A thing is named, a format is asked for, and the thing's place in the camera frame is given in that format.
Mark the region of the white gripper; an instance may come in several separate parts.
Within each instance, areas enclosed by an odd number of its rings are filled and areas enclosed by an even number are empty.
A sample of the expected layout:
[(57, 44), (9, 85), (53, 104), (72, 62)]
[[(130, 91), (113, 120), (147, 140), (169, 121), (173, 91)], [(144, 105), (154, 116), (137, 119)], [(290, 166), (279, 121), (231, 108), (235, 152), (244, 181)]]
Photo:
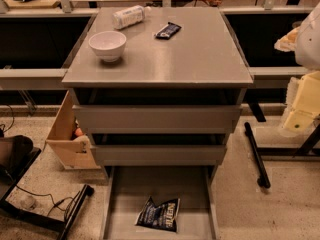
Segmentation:
[(300, 79), (292, 77), (286, 94), (283, 129), (302, 133), (320, 115), (320, 72), (314, 71)]

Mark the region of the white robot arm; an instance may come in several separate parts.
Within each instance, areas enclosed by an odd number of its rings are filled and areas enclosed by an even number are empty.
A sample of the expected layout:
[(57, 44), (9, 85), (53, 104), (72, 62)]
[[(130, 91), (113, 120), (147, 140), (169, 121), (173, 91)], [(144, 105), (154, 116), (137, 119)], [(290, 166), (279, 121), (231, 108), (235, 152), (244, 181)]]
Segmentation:
[(306, 130), (320, 114), (320, 4), (300, 25), (295, 59), (309, 73), (300, 79), (290, 79), (282, 128), (298, 134)]

